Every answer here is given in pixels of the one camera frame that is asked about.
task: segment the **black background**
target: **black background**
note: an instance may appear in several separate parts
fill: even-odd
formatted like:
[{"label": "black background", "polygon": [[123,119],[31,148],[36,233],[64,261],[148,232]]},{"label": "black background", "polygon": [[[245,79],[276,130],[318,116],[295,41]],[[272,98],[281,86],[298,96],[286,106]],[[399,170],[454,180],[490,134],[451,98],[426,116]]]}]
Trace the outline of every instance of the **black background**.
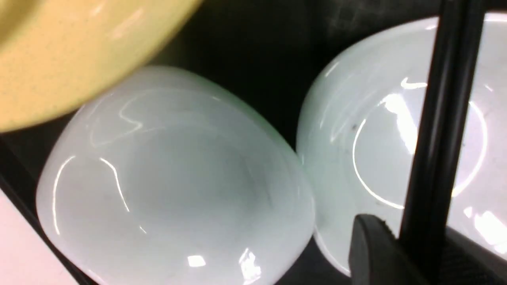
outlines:
[{"label": "black background", "polygon": [[[383,29],[435,16],[438,0],[205,0],[152,61],[200,74],[263,115],[294,147],[299,111],[338,53]],[[507,8],[504,0],[490,7]],[[0,138],[0,184],[40,233],[35,185],[72,114]],[[94,284],[74,272],[82,284]],[[349,284],[310,241],[277,284]]]}]

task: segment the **black plastic part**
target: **black plastic part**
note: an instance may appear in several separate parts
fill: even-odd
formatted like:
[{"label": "black plastic part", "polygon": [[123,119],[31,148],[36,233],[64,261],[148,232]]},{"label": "black plastic part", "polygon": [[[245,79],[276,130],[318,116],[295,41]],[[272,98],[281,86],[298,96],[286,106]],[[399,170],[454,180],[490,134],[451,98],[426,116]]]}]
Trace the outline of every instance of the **black plastic part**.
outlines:
[{"label": "black plastic part", "polygon": [[482,0],[444,0],[400,244],[436,282],[484,22]]},{"label": "black plastic part", "polygon": [[391,230],[373,215],[354,219],[349,265],[352,285],[429,285]]}]

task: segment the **yellow speckled plate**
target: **yellow speckled plate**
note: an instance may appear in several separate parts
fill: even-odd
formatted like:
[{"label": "yellow speckled plate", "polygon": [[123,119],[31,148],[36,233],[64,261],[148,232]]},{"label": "yellow speckled plate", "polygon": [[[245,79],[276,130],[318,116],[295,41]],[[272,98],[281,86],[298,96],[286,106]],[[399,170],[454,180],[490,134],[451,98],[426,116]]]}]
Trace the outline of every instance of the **yellow speckled plate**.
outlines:
[{"label": "yellow speckled plate", "polygon": [[147,62],[201,0],[0,0],[0,132],[68,113]]}]

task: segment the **white surface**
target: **white surface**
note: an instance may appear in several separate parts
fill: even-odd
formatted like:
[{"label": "white surface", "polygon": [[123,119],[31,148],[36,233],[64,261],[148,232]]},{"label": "white surface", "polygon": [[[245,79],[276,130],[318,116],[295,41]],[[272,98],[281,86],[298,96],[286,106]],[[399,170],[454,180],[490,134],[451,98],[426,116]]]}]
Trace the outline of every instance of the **white surface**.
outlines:
[{"label": "white surface", "polygon": [[281,136],[224,89],[163,67],[81,108],[37,208],[52,242],[100,284],[273,284],[314,226]]},{"label": "white surface", "polygon": [[1,189],[0,284],[77,285]]},{"label": "white surface", "polygon": [[[305,100],[297,151],[315,185],[317,244],[348,274],[353,218],[372,213],[397,235],[437,19],[349,48]],[[449,225],[507,259],[507,16],[489,14],[453,192]]]}]

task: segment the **pink surface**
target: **pink surface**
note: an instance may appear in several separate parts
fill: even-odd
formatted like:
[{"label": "pink surface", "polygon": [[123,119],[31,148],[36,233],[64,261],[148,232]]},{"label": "pink surface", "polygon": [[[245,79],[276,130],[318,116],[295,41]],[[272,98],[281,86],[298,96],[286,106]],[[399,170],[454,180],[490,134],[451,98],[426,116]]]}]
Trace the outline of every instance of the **pink surface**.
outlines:
[{"label": "pink surface", "polygon": [[77,285],[1,189],[0,284]]}]

